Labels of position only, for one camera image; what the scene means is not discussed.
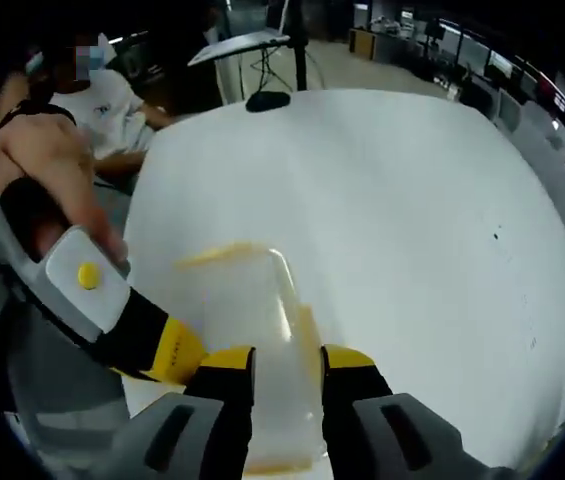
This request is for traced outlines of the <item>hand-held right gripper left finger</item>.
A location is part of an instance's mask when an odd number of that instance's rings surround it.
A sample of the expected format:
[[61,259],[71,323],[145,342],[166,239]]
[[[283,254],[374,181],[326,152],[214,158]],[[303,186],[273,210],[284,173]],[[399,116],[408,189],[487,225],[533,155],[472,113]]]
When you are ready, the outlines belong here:
[[217,351],[114,436],[106,479],[240,479],[252,438],[256,349]]

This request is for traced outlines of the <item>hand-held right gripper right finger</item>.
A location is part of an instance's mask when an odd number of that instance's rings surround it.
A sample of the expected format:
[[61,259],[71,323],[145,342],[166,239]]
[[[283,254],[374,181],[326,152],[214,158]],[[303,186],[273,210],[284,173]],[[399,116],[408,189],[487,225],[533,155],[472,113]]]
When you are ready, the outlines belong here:
[[415,397],[394,393],[360,351],[325,344],[322,432],[335,479],[513,479],[468,454],[459,430]]

